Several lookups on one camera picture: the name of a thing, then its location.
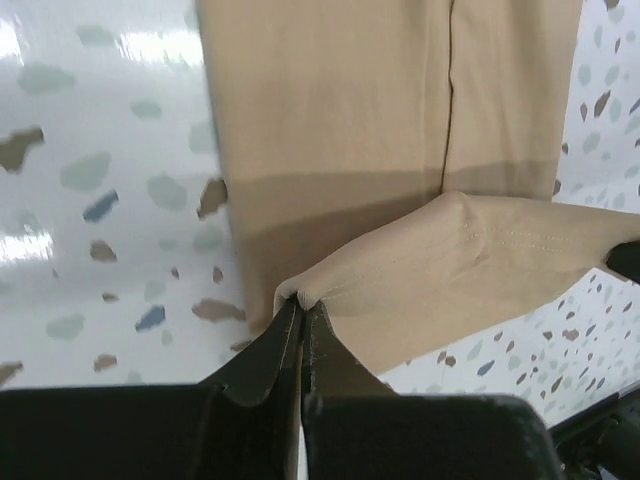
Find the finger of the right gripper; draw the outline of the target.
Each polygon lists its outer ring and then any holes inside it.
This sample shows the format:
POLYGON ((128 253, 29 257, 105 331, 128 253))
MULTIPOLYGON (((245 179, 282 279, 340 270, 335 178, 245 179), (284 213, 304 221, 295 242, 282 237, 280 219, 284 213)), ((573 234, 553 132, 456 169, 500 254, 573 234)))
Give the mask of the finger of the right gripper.
POLYGON ((605 264, 609 270, 636 284, 640 282, 640 241, 630 241, 612 248, 605 264))

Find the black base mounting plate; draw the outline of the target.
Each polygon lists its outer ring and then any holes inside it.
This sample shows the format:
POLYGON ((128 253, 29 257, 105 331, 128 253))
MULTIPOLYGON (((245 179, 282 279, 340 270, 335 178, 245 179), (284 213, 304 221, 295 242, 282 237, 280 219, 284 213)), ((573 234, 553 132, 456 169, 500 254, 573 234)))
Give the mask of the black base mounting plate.
POLYGON ((550 429, 566 479, 639 475, 639 384, 625 387, 550 429))

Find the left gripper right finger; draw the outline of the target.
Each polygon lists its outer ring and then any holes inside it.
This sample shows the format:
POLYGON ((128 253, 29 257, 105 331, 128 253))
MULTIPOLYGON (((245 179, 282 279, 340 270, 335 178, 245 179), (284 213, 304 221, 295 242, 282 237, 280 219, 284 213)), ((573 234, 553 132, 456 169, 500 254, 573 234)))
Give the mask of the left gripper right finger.
POLYGON ((560 479, 544 423, 508 395, 400 395, 305 315, 302 425, 311 479, 560 479))

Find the beige t shirt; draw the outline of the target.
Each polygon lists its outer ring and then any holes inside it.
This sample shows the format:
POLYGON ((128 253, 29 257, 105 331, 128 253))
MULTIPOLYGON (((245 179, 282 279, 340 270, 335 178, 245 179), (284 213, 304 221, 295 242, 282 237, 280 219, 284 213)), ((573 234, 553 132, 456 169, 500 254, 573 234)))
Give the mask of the beige t shirt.
POLYGON ((578 1, 203 1, 246 319, 383 373, 550 303, 634 214, 552 190, 578 1))

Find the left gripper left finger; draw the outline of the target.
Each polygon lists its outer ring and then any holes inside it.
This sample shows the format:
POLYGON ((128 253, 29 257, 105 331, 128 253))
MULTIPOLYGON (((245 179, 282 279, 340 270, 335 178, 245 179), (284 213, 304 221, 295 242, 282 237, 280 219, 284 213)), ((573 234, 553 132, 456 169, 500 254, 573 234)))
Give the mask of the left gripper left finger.
POLYGON ((303 315, 194 384, 8 390, 5 479, 293 479, 303 315))

